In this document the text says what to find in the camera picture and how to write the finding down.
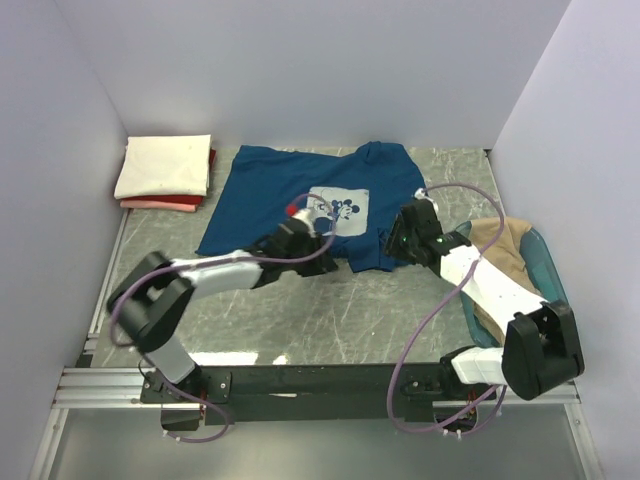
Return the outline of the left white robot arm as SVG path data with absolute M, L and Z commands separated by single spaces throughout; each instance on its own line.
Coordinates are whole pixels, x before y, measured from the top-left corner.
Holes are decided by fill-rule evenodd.
M 129 345 L 156 369 L 176 401 L 207 394 L 201 367 L 186 352 L 175 331 L 193 300 L 225 291 L 251 290 L 293 271 L 306 278 L 333 272 L 330 237 L 308 222 L 290 218 L 244 249 L 198 261 L 148 254 L 107 300 L 110 333 L 122 329 Z

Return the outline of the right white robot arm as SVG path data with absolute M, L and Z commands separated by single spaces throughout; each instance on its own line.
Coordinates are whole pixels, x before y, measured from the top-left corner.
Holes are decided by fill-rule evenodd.
M 505 385 L 520 398 L 532 400 L 584 373 L 571 307 L 529 292 L 485 259 L 464 235 L 444 232 L 429 198 L 401 207 L 385 252 L 459 287 L 503 336 L 499 347 L 470 347 L 442 358 L 439 387 L 447 397 L 460 399 L 474 384 L 487 384 Z

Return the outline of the blue printed t shirt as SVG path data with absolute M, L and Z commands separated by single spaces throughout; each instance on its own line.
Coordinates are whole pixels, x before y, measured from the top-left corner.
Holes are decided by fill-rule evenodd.
M 384 253 L 402 205 L 424 178 L 405 148 L 369 142 L 345 156 L 242 146 L 196 250 L 216 256 L 271 233 L 296 203 L 315 211 L 314 227 L 335 234 L 330 252 L 353 272 L 391 271 Z

